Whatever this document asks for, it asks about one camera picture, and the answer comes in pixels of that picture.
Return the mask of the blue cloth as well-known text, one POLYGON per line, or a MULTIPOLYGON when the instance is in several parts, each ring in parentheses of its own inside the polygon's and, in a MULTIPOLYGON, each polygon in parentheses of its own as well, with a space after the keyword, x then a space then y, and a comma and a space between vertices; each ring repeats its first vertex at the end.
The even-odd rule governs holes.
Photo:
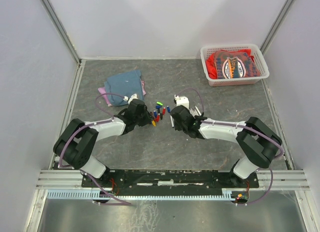
POLYGON ((141 80, 141 71, 132 70, 110 76, 104 82, 104 89, 106 93, 107 101, 111 106, 126 105, 127 101, 123 97, 131 97, 133 94, 137 94, 138 98, 144 99, 144 89, 141 80))

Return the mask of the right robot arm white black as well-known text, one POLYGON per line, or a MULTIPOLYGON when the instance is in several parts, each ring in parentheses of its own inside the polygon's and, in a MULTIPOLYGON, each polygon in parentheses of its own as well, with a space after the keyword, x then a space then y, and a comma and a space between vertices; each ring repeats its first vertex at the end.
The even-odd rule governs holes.
POLYGON ((240 146, 245 157, 235 163, 228 178, 234 187, 245 184, 256 170, 269 168, 271 162, 284 153, 280 137, 256 117, 241 122, 217 121, 203 114, 192 115, 182 105, 173 108, 170 115, 174 129, 191 138, 219 139, 240 146))

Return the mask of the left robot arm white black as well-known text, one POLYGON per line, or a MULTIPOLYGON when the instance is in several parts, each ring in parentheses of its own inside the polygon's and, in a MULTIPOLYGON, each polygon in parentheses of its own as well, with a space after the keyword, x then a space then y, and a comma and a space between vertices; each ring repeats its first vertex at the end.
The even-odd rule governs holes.
POLYGON ((93 157, 97 141, 122 136, 133 131, 136 126, 143 127, 153 119, 144 101, 133 98, 128 107, 113 118, 96 122, 83 122, 73 119, 53 146, 53 152, 72 168, 93 176, 99 187, 110 182, 109 168, 93 157))

